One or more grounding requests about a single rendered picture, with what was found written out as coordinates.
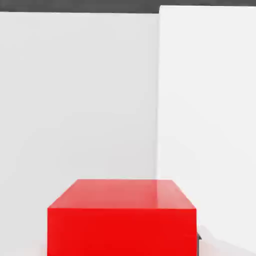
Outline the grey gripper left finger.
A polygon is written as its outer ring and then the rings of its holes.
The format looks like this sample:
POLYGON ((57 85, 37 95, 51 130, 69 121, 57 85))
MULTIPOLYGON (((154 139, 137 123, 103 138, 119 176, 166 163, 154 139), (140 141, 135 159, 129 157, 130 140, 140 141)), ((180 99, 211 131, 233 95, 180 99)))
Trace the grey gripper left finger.
POLYGON ((47 244, 42 241, 30 241, 17 249, 17 256, 47 256, 47 244))

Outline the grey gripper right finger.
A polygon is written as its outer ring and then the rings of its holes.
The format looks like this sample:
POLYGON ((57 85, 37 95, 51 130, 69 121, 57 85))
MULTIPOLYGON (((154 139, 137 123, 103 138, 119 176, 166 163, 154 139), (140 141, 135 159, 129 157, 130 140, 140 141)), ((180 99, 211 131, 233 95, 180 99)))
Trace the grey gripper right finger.
POLYGON ((198 227, 199 256, 256 256, 256 253, 216 239, 203 225, 198 227))

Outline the small red cube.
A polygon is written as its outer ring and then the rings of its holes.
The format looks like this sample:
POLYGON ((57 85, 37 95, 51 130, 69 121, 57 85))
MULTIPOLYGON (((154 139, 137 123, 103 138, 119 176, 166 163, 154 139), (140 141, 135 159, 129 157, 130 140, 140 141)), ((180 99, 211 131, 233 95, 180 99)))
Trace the small red cube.
POLYGON ((79 179, 47 209, 47 256, 199 256, 197 210, 163 179, 79 179))

